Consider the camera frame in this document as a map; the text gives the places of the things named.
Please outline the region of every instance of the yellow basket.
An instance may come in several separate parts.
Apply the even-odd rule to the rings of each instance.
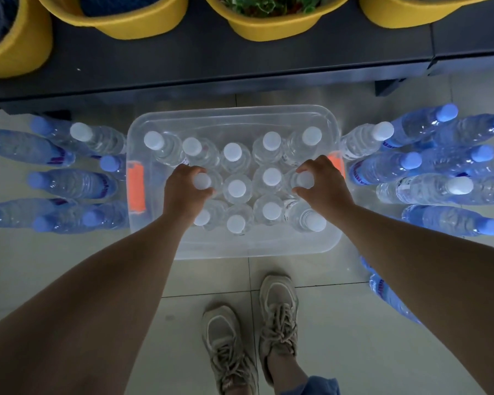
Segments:
[[[322,15],[337,9],[346,1],[348,0],[333,0],[311,13],[297,13],[273,18],[249,18],[230,10],[220,0],[207,0],[214,11],[229,21],[229,25],[236,33],[252,41],[283,39],[305,32],[313,27]]]
[[[189,0],[159,0],[145,8],[117,15],[84,16],[79,0],[40,0],[49,12],[73,26],[95,27],[110,37],[133,40],[174,29],[185,16]]]
[[[38,0],[19,0],[15,22],[0,41],[0,79],[40,66],[53,46],[51,17]]]
[[[389,29],[426,25],[443,19],[459,7],[485,0],[359,0],[374,24]]]

